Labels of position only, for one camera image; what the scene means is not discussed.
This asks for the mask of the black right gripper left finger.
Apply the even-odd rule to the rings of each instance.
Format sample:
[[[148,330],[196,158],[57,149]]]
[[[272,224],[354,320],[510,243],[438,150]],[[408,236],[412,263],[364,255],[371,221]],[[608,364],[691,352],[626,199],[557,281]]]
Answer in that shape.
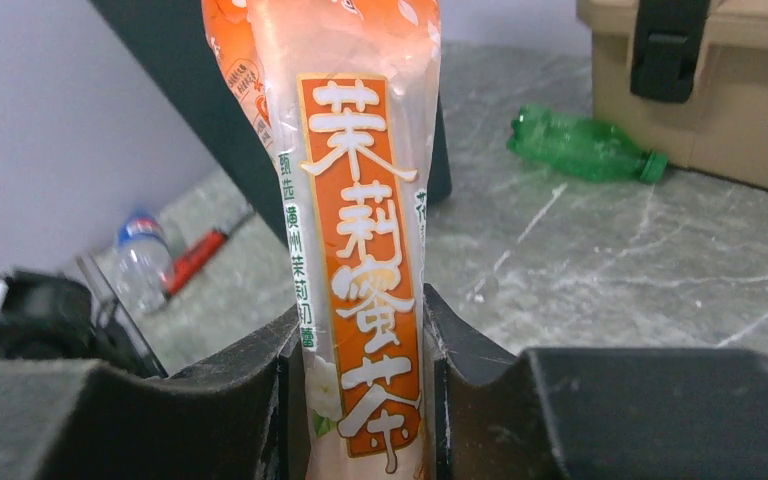
[[[288,310],[165,379],[0,361],[0,479],[284,479]]]

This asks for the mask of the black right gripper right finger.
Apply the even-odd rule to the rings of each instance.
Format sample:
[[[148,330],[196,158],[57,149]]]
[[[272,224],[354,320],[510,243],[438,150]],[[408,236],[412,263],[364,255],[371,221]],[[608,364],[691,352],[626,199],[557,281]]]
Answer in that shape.
[[[768,479],[768,356],[512,354],[424,289],[431,479]]]

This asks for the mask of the Pepsi bottle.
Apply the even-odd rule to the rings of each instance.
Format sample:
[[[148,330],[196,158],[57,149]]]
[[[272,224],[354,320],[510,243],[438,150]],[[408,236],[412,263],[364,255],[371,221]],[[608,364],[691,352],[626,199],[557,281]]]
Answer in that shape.
[[[173,278],[166,233],[149,211],[135,210],[118,230],[112,285],[125,307],[141,314],[159,309]]]

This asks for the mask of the clear bottle orange label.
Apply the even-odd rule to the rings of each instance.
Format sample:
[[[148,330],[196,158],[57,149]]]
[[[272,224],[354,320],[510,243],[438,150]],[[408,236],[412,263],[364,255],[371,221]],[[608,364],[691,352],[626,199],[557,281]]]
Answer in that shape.
[[[424,479],[423,274],[435,1],[205,1],[279,178],[310,479]]]

